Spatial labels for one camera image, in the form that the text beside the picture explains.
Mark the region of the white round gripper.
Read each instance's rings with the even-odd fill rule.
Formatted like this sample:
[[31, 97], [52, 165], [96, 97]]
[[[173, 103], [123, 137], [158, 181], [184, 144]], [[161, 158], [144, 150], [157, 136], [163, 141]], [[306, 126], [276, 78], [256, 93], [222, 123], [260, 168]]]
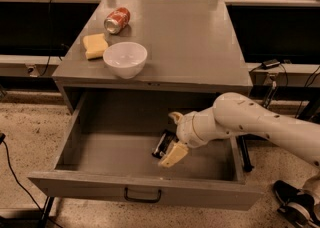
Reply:
[[176, 124], [176, 135], [182, 142], [174, 142], [167, 153], [160, 159], [158, 165], [170, 168], [181, 161], [188, 154], [189, 148], [198, 148], [202, 141], [198, 138], [193, 128], [194, 112], [183, 115], [180, 112], [170, 112], [168, 116]]

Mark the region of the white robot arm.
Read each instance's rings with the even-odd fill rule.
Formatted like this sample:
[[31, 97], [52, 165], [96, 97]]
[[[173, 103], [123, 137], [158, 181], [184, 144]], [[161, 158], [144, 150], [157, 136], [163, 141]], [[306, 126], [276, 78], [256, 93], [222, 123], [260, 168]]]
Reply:
[[224, 93], [202, 111], [171, 112], [169, 117], [176, 124], [177, 140], [161, 157], [162, 167], [175, 165], [192, 148], [246, 134], [264, 138], [315, 167], [320, 164], [320, 125], [271, 112], [238, 93]]

